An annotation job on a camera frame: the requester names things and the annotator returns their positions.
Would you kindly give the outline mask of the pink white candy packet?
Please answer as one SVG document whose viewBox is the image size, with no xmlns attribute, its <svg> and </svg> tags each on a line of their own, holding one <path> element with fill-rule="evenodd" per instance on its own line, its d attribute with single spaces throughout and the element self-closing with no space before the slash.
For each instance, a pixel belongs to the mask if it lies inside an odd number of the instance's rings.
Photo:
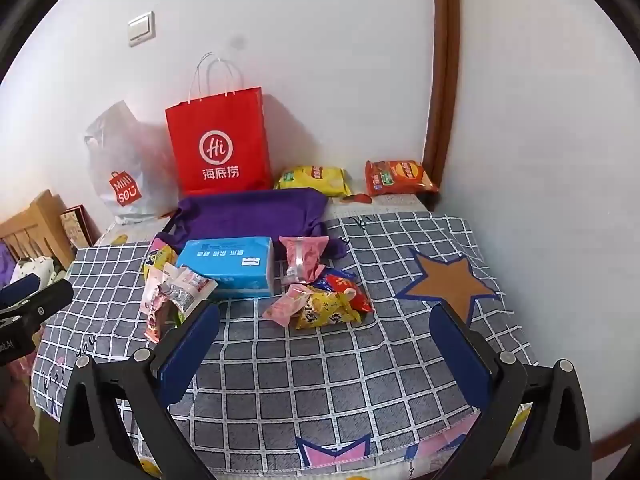
<svg viewBox="0 0 640 480">
<path fill-rule="evenodd" d="M 158 292 L 174 305 L 177 325 L 182 324 L 198 304 L 207 300 L 218 286 L 213 278 L 206 278 L 187 266 L 176 268 L 166 263 L 163 274 Z"/>
</svg>

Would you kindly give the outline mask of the pale pink pastry packet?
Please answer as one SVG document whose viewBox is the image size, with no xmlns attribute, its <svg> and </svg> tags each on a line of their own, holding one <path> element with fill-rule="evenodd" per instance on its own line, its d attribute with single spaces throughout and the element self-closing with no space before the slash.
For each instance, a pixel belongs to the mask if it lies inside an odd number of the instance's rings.
<svg viewBox="0 0 640 480">
<path fill-rule="evenodd" d="M 145 316 L 144 336 L 158 344 L 174 326 L 175 307 L 168 297 L 169 276 L 160 269 L 151 268 L 146 274 L 140 312 Z"/>
</svg>

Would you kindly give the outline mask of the pink peach candy packet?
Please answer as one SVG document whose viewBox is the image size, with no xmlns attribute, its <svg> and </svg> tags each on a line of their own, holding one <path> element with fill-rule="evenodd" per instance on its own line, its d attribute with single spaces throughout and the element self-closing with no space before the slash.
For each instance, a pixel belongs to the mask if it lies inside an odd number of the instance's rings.
<svg viewBox="0 0 640 480">
<path fill-rule="evenodd" d="M 305 307 L 313 293 L 312 289 L 306 285 L 292 284 L 288 286 L 288 290 L 283 296 L 265 310 L 262 317 L 275 322 L 279 326 L 288 327 L 291 318 Z"/>
</svg>

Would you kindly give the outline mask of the yellow triangular snack packet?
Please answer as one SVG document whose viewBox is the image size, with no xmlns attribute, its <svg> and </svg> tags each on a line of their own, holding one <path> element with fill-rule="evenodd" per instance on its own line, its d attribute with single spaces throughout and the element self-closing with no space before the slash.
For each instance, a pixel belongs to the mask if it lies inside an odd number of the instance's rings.
<svg viewBox="0 0 640 480">
<path fill-rule="evenodd" d="M 313 292 L 300 310 L 296 330 L 328 325 L 360 323 L 361 316 L 342 292 Z"/>
</svg>

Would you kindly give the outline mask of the red small snack packet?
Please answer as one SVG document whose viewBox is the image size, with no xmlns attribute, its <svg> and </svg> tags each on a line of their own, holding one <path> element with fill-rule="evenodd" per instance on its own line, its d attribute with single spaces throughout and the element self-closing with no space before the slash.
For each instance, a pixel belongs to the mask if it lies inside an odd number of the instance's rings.
<svg viewBox="0 0 640 480">
<path fill-rule="evenodd" d="M 326 266 L 311 285 L 326 292 L 343 294 L 349 305 L 360 313 L 373 312 L 369 297 L 360 288 L 352 274 Z"/>
</svg>

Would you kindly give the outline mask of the pink Haidilao snack packet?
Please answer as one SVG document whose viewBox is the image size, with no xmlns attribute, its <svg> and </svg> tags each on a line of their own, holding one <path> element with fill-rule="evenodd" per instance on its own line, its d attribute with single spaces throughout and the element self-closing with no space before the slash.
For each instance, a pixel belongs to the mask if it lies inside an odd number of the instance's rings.
<svg viewBox="0 0 640 480">
<path fill-rule="evenodd" d="M 310 284 L 324 270 L 321 256 L 329 243 L 327 236 L 279 237 L 285 249 L 286 269 L 284 284 Z"/>
</svg>

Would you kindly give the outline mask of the pink yellow snack bag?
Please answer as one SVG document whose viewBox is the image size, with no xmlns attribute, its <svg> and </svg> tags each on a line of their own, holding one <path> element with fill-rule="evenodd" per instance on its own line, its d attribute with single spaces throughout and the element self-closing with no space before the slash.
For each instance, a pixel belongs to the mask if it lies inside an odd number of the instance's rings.
<svg viewBox="0 0 640 480">
<path fill-rule="evenodd" d="M 177 257 L 177 253 L 167 243 L 155 237 L 142 264 L 143 279 L 148 279 L 152 269 L 163 270 L 166 263 L 175 264 Z"/>
</svg>

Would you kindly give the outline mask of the wooden furniture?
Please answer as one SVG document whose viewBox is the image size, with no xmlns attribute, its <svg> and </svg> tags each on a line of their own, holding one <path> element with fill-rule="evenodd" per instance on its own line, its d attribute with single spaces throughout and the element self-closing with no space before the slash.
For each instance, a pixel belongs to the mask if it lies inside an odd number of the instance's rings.
<svg viewBox="0 0 640 480">
<path fill-rule="evenodd" d="M 2 242 L 15 261 L 49 257 L 67 270 L 75 259 L 60 215 L 65 206 L 50 190 L 41 192 L 29 206 L 0 224 Z"/>
</svg>

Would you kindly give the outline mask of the brown patterned box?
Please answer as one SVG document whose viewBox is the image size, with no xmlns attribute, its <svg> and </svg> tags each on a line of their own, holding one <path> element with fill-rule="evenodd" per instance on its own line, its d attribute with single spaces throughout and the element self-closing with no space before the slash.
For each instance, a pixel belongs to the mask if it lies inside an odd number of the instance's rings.
<svg viewBox="0 0 640 480">
<path fill-rule="evenodd" d="M 84 205 L 65 209 L 60 214 L 63 231 L 73 248 L 89 248 L 96 244 L 99 232 L 87 214 Z"/>
</svg>

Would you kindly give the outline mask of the blue tissue pack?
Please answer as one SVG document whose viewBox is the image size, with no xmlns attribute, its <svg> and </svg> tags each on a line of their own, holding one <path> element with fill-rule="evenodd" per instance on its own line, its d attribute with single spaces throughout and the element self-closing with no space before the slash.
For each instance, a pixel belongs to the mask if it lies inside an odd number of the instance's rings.
<svg viewBox="0 0 640 480">
<path fill-rule="evenodd" d="M 189 240 L 177 266 L 212 278 L 217 298 L 273 296 L 273 244 L 268 236 Z"/>
</svg>

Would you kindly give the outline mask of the purple towel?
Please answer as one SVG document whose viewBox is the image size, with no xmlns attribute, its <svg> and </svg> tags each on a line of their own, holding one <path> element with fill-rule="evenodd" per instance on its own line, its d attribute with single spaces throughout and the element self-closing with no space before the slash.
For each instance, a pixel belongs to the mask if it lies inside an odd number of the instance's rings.
<svg viewBox="0 0 640 480">
<path fill-rule="evenodd" d="M 282 237 L 326 236 L 329 199 L 312 188 L 286 188 L 188 197 L 157 237 L 175 252 L 189 240 L 268 236 L 274 256 L 285 258 Z"/>
</svg>

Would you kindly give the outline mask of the orange chips bag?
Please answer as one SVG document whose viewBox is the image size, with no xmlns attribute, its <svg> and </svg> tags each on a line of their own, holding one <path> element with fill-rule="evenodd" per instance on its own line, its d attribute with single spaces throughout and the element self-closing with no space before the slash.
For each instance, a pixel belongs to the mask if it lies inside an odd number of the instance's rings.
<svg viewBox="0 0 640 480">
<path fill-rule="evenodd" d="M 438 192 L 437 185 L 414 160 L 368 160 L 364 176 L 370 196 Z"/>
</svg>

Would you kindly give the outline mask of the red paper shopping bag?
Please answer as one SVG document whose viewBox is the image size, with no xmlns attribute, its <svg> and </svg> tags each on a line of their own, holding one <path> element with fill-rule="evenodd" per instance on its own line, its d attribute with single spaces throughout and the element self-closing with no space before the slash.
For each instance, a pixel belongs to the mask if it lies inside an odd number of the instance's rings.
<svg viewBox="0 0 640 480">
<path fill-rule="evenodd" d="M 224 88 L 165 110 L 184 197 L 272 188 L 262 88 Z"/>
</svg>

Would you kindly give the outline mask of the yellow chips bag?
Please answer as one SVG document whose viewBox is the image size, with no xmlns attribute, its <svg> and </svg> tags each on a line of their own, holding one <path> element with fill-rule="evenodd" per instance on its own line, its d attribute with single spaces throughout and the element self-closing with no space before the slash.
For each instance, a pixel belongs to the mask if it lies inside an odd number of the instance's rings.
<svg viewBox="0 0 640 480">
<path fill-rule="evenodd" d="M 274 185 L 276 190 L 312 188 L 328 197 L 351 196 L 345 171 L 337 167 L 297 166 L 285 170 Z"/>
</svg>

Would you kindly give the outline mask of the white wall switch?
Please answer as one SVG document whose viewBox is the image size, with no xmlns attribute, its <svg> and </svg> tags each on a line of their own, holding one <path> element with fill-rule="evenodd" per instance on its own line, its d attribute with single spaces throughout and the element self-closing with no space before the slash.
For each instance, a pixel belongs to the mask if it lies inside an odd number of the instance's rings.
<svg viewBox="0 0 640 480">
<path fill-rule="evenodd" d="M 155 14 L 145 12 L 130 20 L 127 24 L 128 46 L 135 47 L 155 37 Z"/>
</svg>

